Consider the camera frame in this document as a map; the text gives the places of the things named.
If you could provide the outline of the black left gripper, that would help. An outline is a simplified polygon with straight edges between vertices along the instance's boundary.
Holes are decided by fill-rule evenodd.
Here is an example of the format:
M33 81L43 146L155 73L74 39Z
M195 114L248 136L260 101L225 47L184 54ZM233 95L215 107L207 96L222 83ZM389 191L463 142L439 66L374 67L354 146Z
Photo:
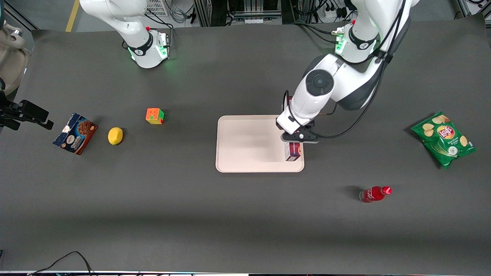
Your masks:
M311 121L305 126L298 128L293 134L289 134L286 131L282 133L281 140L286 143L318 143L320 137L313 133L315 122Z

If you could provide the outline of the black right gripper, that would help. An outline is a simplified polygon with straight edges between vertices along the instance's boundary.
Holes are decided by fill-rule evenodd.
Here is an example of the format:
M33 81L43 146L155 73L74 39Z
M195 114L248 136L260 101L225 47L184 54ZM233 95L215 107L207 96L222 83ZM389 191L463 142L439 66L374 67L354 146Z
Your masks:
M20 121L37 124L47 130L51 130L54 126L53 121L47 118L38 118L48 117L49 112L30 101L21 100L18 103L18 110L22 114L20 115ZM0 127L6 127L14 131L18 130L20 127L20 122L16 120L19 118L18 115L16 104L2 103L0 105Z

